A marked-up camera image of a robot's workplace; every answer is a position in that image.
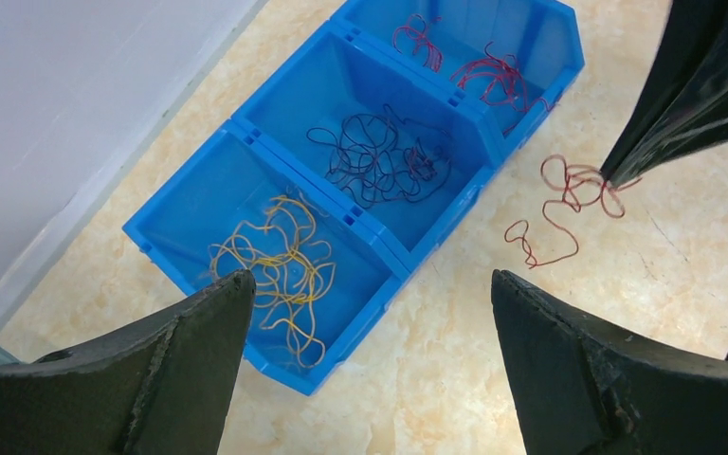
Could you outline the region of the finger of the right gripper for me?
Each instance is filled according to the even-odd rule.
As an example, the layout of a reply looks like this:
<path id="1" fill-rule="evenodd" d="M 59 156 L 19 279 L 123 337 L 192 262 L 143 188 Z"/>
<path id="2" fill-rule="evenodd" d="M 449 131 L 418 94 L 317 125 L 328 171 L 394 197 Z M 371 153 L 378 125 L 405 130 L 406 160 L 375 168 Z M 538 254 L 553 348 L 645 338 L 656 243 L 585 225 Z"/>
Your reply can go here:
<path id="1" fill-rule="evenodd" d="M 715 42 L 728 1 L 675 0 L 646 83 L 600 173 L 610 183 L 625 183 L 622 161 L 643 142 L 699 68 Z"/>
<path id="2" fill-rule="evenodd" d="M 654 128 L 622 161 L 625 183 L 643 173 L 728 142 L 728 10 L 699 68 Z"/>

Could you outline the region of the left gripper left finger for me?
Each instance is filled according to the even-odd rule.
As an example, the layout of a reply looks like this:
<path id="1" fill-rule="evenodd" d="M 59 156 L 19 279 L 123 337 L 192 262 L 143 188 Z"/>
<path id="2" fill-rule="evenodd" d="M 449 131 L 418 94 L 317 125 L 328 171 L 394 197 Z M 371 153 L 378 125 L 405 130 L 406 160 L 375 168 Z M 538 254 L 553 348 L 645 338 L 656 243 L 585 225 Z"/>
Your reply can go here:
<path id="1" fill-rule="evenodd" d="M 214 454 L 256 284 L 241 269 L 101 337 L 0 365 L 0 454 Z"/>

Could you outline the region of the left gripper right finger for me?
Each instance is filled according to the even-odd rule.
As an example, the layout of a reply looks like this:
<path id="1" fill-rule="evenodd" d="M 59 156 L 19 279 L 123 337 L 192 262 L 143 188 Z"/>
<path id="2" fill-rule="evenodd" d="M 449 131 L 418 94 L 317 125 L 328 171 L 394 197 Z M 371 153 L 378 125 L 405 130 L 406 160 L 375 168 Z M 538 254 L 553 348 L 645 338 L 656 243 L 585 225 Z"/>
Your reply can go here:
<path id="1" fill-rule="evenodd" d="M 655 341 L 495 270 L 491 301 L 530 454 L 728 454 L 728 361 Z"/>

